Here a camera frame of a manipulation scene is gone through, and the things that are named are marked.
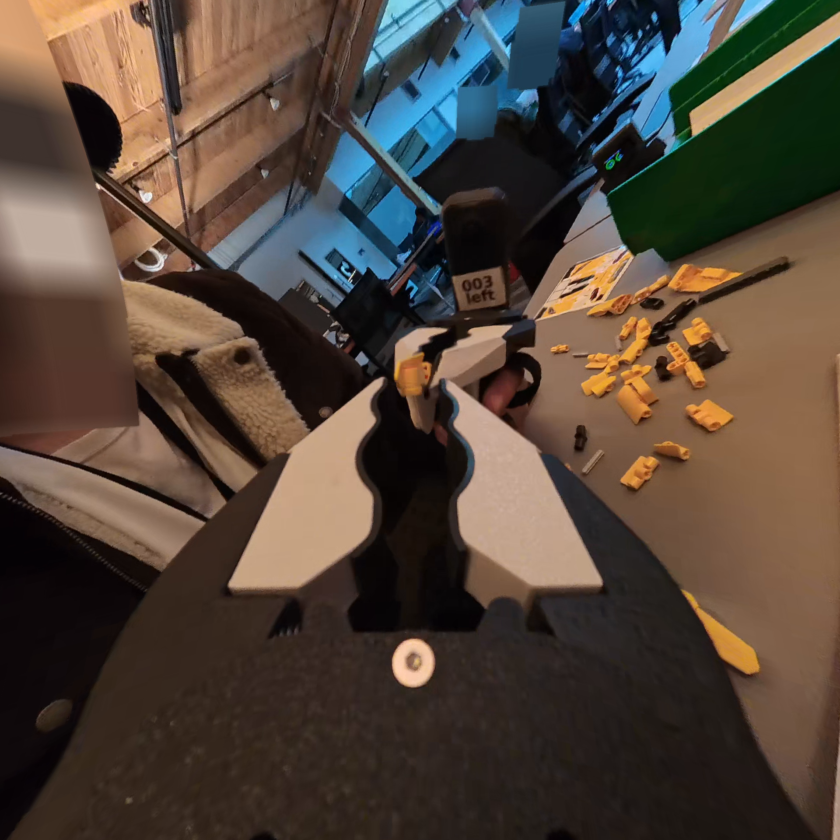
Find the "white paper stack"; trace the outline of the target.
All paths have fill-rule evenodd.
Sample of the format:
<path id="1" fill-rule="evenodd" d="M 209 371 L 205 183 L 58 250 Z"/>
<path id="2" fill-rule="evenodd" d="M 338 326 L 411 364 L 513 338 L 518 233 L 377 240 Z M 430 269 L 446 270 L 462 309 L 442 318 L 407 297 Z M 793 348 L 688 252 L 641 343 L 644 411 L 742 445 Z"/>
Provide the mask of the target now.
<path id="1" fill-rule="evenodd" d="M 811 114 L 838 107 L 838 17 L 798 38 L 763 60 L 755 68 L 710 96 L 689 113 L 692 139 L 733 112 L 757 108 L 791 108 Z"/>

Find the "yellow long panel brick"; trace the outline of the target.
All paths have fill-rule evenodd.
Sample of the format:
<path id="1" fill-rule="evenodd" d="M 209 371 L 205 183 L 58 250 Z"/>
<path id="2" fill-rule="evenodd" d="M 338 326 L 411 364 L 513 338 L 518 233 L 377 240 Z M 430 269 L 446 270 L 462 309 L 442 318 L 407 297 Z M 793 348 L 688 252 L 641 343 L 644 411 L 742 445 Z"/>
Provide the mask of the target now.
<path id="1" fill-rule="evenodd" d="M 700 606 L 695 596 L 686 590 L 681 592 L 706 629 L 720 659 L 745 676 L 756 676 L 760 672 L 760 662 L 755 650 L 716 618 L 708 614 Z"/>

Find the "white shirt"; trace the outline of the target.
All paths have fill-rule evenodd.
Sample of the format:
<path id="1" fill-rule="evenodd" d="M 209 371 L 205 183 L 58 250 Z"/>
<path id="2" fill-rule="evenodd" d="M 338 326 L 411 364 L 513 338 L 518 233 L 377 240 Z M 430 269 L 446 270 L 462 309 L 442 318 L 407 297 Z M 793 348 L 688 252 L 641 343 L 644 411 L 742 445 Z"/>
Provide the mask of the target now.
<path id="1" fill-rule="evenodd" d="M 77 550 L 147 588 L 258 466 L 207 428 L 171 441 L 144 414 L 48 450 L 49 436 L 2 440 L 2 526 Z"/>

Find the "black office chair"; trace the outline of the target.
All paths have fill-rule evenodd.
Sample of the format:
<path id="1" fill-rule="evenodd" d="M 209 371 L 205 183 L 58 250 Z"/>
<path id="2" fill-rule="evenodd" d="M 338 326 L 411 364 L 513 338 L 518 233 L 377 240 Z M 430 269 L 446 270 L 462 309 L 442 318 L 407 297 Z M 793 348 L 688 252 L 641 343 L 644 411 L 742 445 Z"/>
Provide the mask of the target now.
<path id="1" fill-rule="evenodd" d="M 442 204 L 452 194 L 498 187 L 511 206 L 511 261 L 535 292 L 581 205 L 580 195 L 600 175 L 589 166 L 573 179 L 503 138 L 456 140 L 436 161 L 413 176 L 415 183 Z"/>

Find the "pile of yellow black bricks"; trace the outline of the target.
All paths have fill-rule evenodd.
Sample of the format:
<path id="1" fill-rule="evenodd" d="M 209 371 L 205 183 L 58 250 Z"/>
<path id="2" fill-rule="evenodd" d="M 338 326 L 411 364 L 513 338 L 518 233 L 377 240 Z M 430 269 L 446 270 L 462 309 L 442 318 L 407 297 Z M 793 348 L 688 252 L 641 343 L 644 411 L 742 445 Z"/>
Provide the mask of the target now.
<path id="1" fill-rule="evenodd" d="M 655 293 L 668 287 L 673 291 L 688 293 L 708 291 L 725 280 L 738 277 L 738 272 L 726 269 L 702 269 L 693 265 L 681 266 L 672 279 L 661 276 L 640 290 L 615 294 L 601 307 L 585 311 L 589 318 L 613 318 L 624 315 L 634 306 L 647 306 L 654 302 Z M 586 399 L 602 399 L 614 393 L 616 404 L 634 424 L 638 425 L 652 415 L 652 405 L 658 401 L 653 388 L 645 377 L 655 371 L 661 381 L 685 377 L 693 389 L 707 386 L 697 351 L 719 351 L 713 341 L 712 330 L 703 318 L 694 318 L 684 331 L 689 343 L 687 349 L 669 337 L 675 325 L 691 313 L 697 299 L 687 298 L 667 317 L 652 324 L 647 317 L 631 314 L 616 335 L 616 350 L 605 353 L 583 353 L 586 369 L 592 371 L 581 384 Z"/>

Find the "black monitor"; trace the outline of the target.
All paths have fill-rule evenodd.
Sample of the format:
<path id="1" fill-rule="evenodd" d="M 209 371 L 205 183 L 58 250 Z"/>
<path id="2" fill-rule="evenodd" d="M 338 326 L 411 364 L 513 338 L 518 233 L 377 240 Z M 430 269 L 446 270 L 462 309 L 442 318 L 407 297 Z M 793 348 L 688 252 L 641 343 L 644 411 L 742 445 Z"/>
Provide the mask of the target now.
<path id="1" fill-rule="evenodd" d="M 355 349 L 372 360 L 380 354 L 403 321 L 403 313 L 384 281 L 366 269 L 332 316 Z"/>

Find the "black long beam brick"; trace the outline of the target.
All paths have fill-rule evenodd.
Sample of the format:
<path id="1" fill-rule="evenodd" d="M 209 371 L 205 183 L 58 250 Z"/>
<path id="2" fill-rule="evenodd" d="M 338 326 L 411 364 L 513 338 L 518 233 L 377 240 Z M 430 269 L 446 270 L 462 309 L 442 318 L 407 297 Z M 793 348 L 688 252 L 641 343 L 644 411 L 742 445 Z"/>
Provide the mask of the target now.
<path id="1" fill-rule="evenodd" d="M 700 295 L 697 301 L 698 306 L 703 306 L 715 300 L 724 298 L 735 291 L 740 291 L 743 288 L 755 285 L 762 280 L 778 276 L 785 271 L 792 268 L 792 262 L 787 257 L 781 257 L 767 262 L 761 266 L 757 266 L 750 271 L 743 272 L 739 276 L 727 280 L 720 285 L 711 288 L 709 291 Z"/>

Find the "person's left hand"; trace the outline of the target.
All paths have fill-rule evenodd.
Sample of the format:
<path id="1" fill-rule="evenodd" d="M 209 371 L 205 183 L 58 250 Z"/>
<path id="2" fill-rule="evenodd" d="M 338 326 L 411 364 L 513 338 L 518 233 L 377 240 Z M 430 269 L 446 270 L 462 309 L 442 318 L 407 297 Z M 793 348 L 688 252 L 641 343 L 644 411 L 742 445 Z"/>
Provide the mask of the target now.
<path id="1" fill-rule="evenodd" d="M 518 367 L 505 367 L 497 371 L 489 380 L 482 397 L 482 405 L 498 417 L 510 417 L 510 424 L 522 425 L 528 413 L 525 405 L 511 407 L 511 401 L 524 388 L 524 370 Z"/>

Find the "black conduit pipe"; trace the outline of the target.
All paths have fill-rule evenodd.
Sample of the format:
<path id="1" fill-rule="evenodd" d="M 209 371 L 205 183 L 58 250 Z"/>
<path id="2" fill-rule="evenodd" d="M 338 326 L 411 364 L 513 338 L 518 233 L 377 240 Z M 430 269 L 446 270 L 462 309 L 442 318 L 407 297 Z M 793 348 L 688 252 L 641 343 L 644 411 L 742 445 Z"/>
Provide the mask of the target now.
<path id="1" fill-rule="evenodd" d="M 150 30 L 155 56 L 164 82 L 165 101 L 174 115 L 182 112 L 182 92 L 176 58 L 175 34 L 179 32 L 177 2 L 133 3 L 129 10 L 133 21 Z"/>

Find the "black device green lights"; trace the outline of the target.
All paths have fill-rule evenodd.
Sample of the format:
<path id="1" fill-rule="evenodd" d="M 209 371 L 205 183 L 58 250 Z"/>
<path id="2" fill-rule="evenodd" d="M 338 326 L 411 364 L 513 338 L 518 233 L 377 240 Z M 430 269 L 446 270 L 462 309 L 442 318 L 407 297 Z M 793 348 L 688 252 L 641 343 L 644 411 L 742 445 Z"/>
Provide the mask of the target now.
<path id="1" fill-rule="evenodd" d="M 662 158 L 666 144 L 659 137 L 643 137 L 633 121 L 616 129 L 597 145 L 591 162 L 603 181 L 601 191 L 607 195 L 618 186 Z"/>

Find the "black pole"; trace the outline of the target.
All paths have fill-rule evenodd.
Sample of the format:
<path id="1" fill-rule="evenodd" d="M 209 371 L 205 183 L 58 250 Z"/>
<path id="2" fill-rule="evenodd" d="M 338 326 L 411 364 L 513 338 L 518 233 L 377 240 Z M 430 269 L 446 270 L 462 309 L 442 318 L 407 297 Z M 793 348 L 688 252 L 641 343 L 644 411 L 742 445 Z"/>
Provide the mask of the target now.
<path id="1" fill-rule="evenodd" d="M 126 187 L 114 180 L 108 173 L 96 166 L 91 167 L 91 174 L 100 191 L 109 195 L 111 199 L 137 217 L 142 223 L 151 227 L 159 238 L 165 239 L 177 250 L 204 270 L 222 270 L 222 267 L 211 257 L 198 248 L 178 229 L 168 224 L 159 214 L 152 211 L 148 205 L 141 202 Z"/>

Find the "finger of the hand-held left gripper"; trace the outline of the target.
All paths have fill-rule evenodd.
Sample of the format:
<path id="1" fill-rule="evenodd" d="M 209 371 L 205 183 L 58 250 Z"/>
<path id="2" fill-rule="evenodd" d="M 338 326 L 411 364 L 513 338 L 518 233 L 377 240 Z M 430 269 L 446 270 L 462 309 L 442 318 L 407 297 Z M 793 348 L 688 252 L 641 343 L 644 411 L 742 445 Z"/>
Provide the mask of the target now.
<path id="1" fill-rule="evenodd" d="M 508 360 L 508 342 L 505 339 L 510 326 L 476 327 L 463 339 L 445 349 L 440 362 L 433 366 L 429 383 L 419 395 L 411 397 L 411 419 L 421 432 L 433 430 L 437 412 L 439 383 L 452 382 L 462 390 L 481 379 L 496 373 Z"/>
<path id="2" fill-rule="evenodd" d="M 395 345 L 395 361 L 404 361 L 420 353 L 425 361 L 436 361 L 453 346 L 455 329 L 422 327 L 406 333 Z"/>

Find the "green plastic bin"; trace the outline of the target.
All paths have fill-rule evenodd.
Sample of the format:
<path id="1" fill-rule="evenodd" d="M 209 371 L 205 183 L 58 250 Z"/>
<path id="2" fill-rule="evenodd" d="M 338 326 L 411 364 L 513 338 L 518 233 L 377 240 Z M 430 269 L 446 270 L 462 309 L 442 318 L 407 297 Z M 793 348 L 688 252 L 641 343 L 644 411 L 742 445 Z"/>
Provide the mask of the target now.
<path id="1" fill-rule="evenodd" d="M 839 82 L 836 109 L 794 121 L 752 105 L 689 136 L 694 107 L 838 13 L 838 1 L 772 2 L 671 86 L 675 145 L 606 197 L 626 247 L 676 259 L 838 190 Z"/>

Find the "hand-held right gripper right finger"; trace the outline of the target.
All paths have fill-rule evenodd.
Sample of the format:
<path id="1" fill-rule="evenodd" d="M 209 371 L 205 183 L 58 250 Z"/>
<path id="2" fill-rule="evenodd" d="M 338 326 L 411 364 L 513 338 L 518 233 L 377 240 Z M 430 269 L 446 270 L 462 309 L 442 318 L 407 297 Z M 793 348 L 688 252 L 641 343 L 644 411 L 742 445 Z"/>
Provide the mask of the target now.
<path id="1" fill-rule="evenodd" d="M 457 384 L 443 381 L 440 396 L 452 408 L 449 442 L 466 455 L 451 498 L 465 590 L 484 607 L 600 592 L 602 576 L 554 484 L 553 461 Z"/>

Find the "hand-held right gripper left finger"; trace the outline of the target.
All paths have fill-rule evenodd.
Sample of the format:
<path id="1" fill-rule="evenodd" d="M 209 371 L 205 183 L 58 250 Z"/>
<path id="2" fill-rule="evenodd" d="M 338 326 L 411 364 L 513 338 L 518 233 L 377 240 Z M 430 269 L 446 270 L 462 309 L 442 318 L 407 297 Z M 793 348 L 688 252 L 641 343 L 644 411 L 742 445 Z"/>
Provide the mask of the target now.
<path id="1" fill-rule="evenodd" d="M 385 386 L 375 380 L 292 448 L 227 583 L 231 595 L 357 596 L 353 559 L 382 518 L 360 458 Z"/>

